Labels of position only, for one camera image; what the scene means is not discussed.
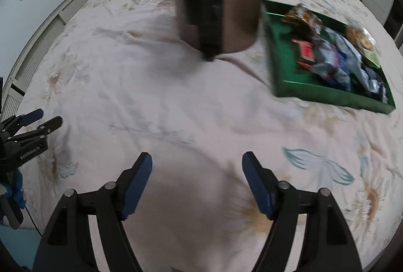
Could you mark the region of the blue gloved hand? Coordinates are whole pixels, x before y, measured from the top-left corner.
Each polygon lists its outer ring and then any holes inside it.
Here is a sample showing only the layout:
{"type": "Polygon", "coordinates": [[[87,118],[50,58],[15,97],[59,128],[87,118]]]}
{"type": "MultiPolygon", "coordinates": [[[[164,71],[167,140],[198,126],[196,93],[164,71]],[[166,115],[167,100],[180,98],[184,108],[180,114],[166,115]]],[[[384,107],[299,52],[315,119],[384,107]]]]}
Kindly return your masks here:
{"type": "Polygon", "coordinates": [[[18,229],[23,222],[22,210],[26,200],[22,190],[20,170],[1,173],[1,219],[7,218],[13,229],[18,229]]]}

